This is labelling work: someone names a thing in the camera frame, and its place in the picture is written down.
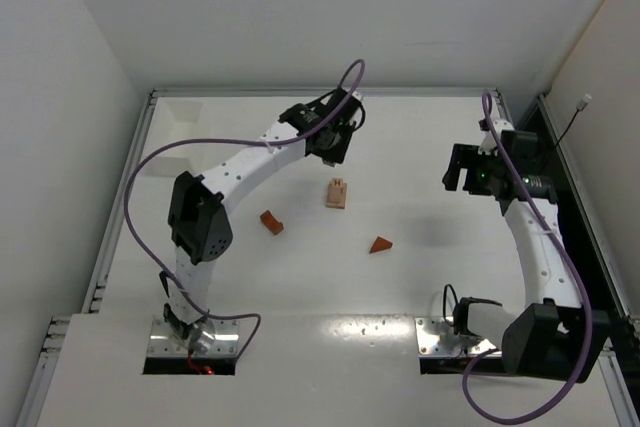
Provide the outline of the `light wood letter cube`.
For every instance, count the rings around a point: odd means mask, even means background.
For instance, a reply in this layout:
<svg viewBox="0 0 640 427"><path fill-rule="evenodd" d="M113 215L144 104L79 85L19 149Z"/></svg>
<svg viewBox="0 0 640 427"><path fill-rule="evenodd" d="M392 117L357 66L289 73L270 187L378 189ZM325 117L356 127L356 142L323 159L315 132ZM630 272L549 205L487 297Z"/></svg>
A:
<svg viewBox="0 0 640 427"><path fill-rule="evenodd" d="M343 188L346 183L342 178L332 178L330 185L335 188Z"/></svg>

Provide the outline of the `plain light wood cube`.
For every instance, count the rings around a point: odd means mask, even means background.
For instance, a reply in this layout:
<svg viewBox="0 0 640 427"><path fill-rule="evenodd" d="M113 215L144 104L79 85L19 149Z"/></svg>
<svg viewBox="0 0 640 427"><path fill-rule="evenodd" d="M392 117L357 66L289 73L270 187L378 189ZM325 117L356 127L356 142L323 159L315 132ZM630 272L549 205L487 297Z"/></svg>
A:
<svg viewBox="0 0 640 427"><path fill-rule="evenodd" d="M327 203L341 206L346 202L347 186L345 184L330 184L327 193Z"/></svg>

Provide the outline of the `reddish-brown triangular wood block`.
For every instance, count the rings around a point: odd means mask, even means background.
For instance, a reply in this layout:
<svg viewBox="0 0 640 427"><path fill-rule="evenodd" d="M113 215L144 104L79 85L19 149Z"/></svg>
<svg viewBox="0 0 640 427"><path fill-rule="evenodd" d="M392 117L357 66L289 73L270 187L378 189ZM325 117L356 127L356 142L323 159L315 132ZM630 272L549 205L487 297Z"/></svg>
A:
<svg viewBox="0 0 640 427"><path fill-rule="evenodd" d="M393 243L381 236L378 236L375 238L375 240L373 241L370 249L369 249L369 253L370 254L374 254L374 253L379 253L379 252L383 252L386 250L389 250L393 247Z"/></svg>

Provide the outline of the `reddish-brown arch wood block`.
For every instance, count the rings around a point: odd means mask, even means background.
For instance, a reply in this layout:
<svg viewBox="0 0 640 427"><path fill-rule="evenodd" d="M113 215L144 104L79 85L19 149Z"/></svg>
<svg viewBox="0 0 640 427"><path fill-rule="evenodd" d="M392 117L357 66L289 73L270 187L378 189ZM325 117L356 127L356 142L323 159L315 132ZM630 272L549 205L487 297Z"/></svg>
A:
<svg viewBox="0 0 640 427"><path fill-rule="evenodd" d="M284 230L284 224L270 210L264 211L259 218L264 227L274 236L279 235Z"/></svg>

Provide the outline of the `light wood rectangular block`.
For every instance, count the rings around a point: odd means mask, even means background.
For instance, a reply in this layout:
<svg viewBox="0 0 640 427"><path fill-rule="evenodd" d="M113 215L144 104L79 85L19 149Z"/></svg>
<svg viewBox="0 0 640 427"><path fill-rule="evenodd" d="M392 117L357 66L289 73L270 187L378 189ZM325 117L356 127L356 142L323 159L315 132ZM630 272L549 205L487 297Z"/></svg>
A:
<svg viewBox="0 0 640 427"><path fill-rule="evenodd" d="M347 184L343 183L338 188L338 208L344 209L346 207L346 198L347 198Z"/></svg>

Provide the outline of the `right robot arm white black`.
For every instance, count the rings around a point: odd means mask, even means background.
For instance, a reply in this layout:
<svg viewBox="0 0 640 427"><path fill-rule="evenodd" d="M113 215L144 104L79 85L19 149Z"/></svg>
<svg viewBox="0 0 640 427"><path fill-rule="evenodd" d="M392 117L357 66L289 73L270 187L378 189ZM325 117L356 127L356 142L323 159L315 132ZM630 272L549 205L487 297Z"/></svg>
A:
<svg viewBox="0 0 640 427"><path fill-rule="evenodd" d="M457 144L443 177L446 190L491 196L515 241L524 280L519 314L490 299L462 297L452 328L460 337L489 341L509 374L585 382L610 332L602 310L585 320L583 300L560 253L558 197L552 180L536 172L536 134L504 119L479 123L480 145Z"/></svg>

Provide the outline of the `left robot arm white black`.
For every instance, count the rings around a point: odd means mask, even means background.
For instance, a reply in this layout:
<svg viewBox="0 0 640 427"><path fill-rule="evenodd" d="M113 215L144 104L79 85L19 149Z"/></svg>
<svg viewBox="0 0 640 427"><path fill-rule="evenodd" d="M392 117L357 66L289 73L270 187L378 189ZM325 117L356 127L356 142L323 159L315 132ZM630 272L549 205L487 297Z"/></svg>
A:
<svg viewBox="0 0 640 427"><path fill-rule="evenodd" d="M230 214L260 184L287 165L309 155L327 165L344 162L362 96L337 89L283 112L260 137L220 165L197 176L180 174L175 182L168 223L175 244L175 267L166 276L177 284L167 288L163 316L176 337L191 350L212 340L212 322L205 304L216 260L231 246Z"/></svg>

